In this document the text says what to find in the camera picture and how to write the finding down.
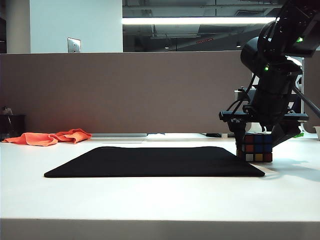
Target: rubik's cube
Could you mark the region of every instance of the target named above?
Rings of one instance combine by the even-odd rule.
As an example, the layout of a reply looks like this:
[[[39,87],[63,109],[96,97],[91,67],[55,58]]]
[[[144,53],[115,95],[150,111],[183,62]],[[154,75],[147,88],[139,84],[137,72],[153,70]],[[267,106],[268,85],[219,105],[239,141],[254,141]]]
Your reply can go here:
[[[246,162],[272,162],[272,136],[263,133],[246,132],[241,149],[236,155]]]

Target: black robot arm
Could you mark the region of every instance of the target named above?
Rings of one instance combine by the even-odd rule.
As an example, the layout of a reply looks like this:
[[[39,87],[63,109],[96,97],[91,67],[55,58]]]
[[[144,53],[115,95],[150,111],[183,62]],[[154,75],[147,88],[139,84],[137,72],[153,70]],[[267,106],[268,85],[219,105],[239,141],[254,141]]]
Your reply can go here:
[[[295,113],[288,106],[302,69],[287,56],[312,57],[319,44],[320,1],[288,0],[276,21],[267,24],[258,37],[244,46],[241,61],[253,72],[251,83],[233,111],[219,113],[234,133],[237,148],[242,144],[246,123],[272,128],[273,146],[300,133],[299,125],[308,116]],[[252,89],[255,77],[259,82]],[[247,104],[237,111],[243,101]]]

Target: wall switch plate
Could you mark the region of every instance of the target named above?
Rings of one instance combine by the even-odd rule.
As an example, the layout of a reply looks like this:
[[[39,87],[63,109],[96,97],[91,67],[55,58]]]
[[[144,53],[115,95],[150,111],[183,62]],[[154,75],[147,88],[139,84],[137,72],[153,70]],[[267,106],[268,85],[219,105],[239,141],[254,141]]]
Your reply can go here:
[[[81,41],[79,39],[68,37],[68,53],[80,53]]]

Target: orange cloth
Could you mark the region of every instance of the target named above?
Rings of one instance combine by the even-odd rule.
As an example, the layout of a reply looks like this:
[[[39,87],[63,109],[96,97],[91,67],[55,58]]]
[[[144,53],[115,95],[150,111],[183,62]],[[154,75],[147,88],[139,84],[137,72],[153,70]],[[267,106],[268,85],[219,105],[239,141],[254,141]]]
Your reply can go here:
[[[25,132],[19,137],[6,138],[3,142],[46,147],[56,144],[57,142],[72,142],[73,144],[76,144],[77,142],[90,139],[91,137],[92,134],[78,128],[71,129],[69,131],[60,131],[57,133]]]

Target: white cup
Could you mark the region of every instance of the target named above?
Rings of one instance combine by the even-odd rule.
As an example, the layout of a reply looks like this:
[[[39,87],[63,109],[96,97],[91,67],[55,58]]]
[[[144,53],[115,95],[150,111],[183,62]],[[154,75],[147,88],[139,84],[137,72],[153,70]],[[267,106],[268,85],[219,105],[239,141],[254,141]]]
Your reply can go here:
[[[316,134],[318,135],[318,140],[320,141],[320,126],[314,126]]]

